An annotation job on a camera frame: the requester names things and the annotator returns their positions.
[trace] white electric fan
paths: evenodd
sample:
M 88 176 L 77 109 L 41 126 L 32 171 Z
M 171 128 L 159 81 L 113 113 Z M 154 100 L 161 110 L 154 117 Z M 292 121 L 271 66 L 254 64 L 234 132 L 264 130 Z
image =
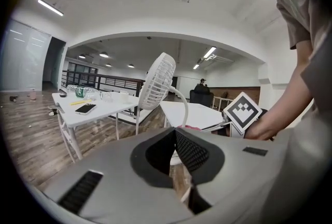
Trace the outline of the white electric fan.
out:
M 164 52 L 154 61 L 140 93 L 139 107 L 153 110 L 167 96 L 168 91 L 174 92 L 184 103 L 185 116 L 182 127 L 185 127 L 188 119 L 187 100 L 181 92 L 171 86 L 175 67 L 176 63 L 173 57 Z

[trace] ceiling light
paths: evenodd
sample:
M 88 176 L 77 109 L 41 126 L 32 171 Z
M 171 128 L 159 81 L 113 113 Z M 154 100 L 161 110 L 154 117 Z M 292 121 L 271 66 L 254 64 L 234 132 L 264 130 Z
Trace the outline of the ceiling light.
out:
M 17 33 L 17 34 L 21 34 L 22 35 L 22 33 L 20 33 L 20 32 L 17 32 L 17 31 L 13 31 L 13 30 L 10 30 L 11 32 L 15 32 L 15 33 Z
M 60 12 L 57 9 L 55 9 L 54 7 L 50 6 L 49 4 L 47 4 L 46 2 L 44 2 L 43 0 L 38 0 L 38 3 L 42 4 L 43 6 L 47 7 L 48 9 L 54 11 L 58 15 L 63 16 L 62 12 Z
M 16 38 L 14 38 L 14 39 L 16 39 Z M 21 39 L 16 39 L 16 40 L 19 40 L 19 41 L 25 42 L 25 41 L 23 41 L 23 40 L 21 40 Z
M 35 39 L 37 41 L 41 41 L 42 43 L 44 43 L 44 41 L 40 40 L 40 39 L 36 39 L 36 38 L 31 38 L 31 39 Z
M 108 58 L 108 54 L 107 54 L 107 52 L 101 52 L 99 55 L 100 55 L 101 57 Z
M 211 49 L 206 53 L 206 55 L 204 55 L 204 58 L 208 58 L 209 55 L 210 55 L 211 53 L 213 53 L 213 51 L 214 51 L 215 49 L 217 49 L 217 48 L 216 48 L 216 47 L 211 47 Z

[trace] yellow pencil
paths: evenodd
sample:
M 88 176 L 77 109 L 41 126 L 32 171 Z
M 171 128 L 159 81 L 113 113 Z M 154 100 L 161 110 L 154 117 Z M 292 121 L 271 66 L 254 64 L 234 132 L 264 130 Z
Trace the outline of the yellow pencil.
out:
M 92 102 L 92 100 L 72 102 L 71 105 L 81 104 L 81 103 L 85 103 L 85 102 Z

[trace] hand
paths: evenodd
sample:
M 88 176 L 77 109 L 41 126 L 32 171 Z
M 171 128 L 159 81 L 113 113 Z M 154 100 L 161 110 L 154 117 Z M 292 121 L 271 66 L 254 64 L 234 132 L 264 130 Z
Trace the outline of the hand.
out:
M 269 140 L 276 132 L 265 128 L 265 123 L 260 119 L 255 121 L 246 131 L 244 138 L 253 140 Z

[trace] smartphone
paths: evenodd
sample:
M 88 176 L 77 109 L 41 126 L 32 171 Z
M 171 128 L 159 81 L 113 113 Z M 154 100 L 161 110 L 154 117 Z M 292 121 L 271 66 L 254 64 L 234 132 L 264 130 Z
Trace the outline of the smartphone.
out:
M 81 115 L 87 115 L 89 112 L 91 112 L 93 109 L 95 109 L 95 104 L 86 104 L 83 105 L 81 108 L 78 108 L 75 113 L 81 114 Z

